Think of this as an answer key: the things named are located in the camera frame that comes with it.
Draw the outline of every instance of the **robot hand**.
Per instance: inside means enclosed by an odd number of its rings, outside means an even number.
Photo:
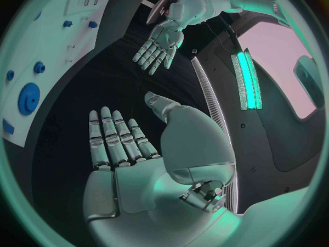
[[[133,61],[138,61],[142,70],[151,65],[150,75],[154,74],[163,59],[165,68],[169,69],[183,39],[181,28],[175,22],[164,21],[153,28],[149,39],[139,49]]]
[[[98,114],[96,111],[91,111],[89,114],[89,142],[95,170],[104,165],[130,166],[146,159],[161,157],[134,119],[129,120],[128,128],[119,111],[114,111],[112,117],[108,107],[103,107],[101,121],[111,162],[106,155]]]

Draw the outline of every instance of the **cable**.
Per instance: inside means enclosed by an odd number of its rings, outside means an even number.
[[[230,53],[231,55],[233,55],[234,53],[230,52],[229,50],[227,50],[227,49],[223,46],[222,41],[220,40],[219,36],[217,36],[217,34],[211,29],[211,27],[208,25],[208,23],[205,22],[205,24],[209,27],[210,31],[211,31],[211,32],[212,32],[212,33],[218,38],[218,40],[219,40],[220,44],[222,45],[222,47],[223,47],[228,53]]]

